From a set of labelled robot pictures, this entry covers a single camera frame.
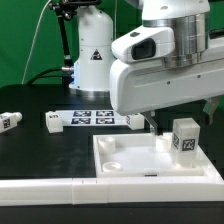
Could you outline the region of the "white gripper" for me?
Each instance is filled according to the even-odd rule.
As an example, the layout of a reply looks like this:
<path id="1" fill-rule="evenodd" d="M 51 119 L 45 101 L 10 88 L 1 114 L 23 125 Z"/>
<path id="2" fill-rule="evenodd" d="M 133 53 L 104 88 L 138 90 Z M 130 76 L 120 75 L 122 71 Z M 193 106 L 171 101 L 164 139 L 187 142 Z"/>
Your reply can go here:
<path id="1" fill-rule="evenodd" d="M 208 98 L 203 112 L 210 125 L 220 95 L 224 95 L 224 43 L 210 43 L 201 61 L 192 66 L 167 69 L 162 60 L 134 64 L 116 60 L 111 67 L 112 108 L 120 115 L 144 112 L 154 135 L 158 125 L 150 111 Z"/>

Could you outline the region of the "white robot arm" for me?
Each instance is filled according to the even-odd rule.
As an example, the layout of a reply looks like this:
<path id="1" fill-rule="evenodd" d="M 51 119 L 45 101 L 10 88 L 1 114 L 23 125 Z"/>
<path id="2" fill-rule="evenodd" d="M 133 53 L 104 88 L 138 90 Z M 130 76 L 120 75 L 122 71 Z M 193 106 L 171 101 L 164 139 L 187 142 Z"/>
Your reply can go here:
<path id="1" fill-rule="evenodd" d="M 88 97 L 104 91 L 120 115 L 224 95 L 224 37 L 209 35 L 208 0 L 126 0 L 142 25 L 111 41 L 93 7 L 80 11 L 80 54 L 72 87 Z"/>

